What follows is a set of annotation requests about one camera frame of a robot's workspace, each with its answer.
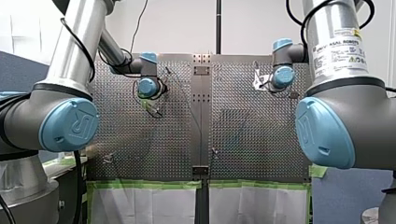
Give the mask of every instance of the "warning label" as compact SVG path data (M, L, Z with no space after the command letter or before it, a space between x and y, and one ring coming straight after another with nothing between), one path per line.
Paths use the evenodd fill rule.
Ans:
M343 69L367 71L366 57L358 36L337 36L312 48L315 77L332 76Z

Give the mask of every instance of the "white wall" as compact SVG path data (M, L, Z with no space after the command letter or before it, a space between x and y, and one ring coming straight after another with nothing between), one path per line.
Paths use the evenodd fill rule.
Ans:
M396 86L396 0L375 1L375 18L362 30L369 69ZM124 0L106 18L106 27L122 48L129 49L145 0ZM303 17L301 0L292 11ZM368 8L359 13L364 22ZM61 28L61 13L50 0L0 0L0 50L50 63ZM223 54L271 54L281 37L299 42L299 27L284 0L223 0ZM216 46L216 0L148 0L134 52L208 53Z
M107 17L107 30L129 49L137 18L145 0L116 4ZM208 53L215 49L216 2L214 0L148 0L134 51Z
M50 0L0 0L0 50L50 63L61 17Z

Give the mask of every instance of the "bolt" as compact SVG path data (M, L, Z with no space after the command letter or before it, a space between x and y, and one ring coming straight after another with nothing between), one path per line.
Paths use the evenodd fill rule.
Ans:
M64 201L59 201L58 210L63 210L63 209L64 209Z

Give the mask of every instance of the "robot end effector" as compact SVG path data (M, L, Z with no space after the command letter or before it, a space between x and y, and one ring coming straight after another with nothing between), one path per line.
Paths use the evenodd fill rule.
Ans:
M267 81L271 93L284 91L295 78L294 63L308 63L302 44L293 44L291 39L282 38L273 45L273 71Z

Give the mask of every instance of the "sticker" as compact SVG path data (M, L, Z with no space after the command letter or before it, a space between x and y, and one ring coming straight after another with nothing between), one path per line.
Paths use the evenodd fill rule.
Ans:
M312 48L315 77L336 75L343 69L362 69L367 62L361 39L357 36L337 36L327 44Z
M361 39L361 31L355 28L342 28L334 30L334 36L357 36Z

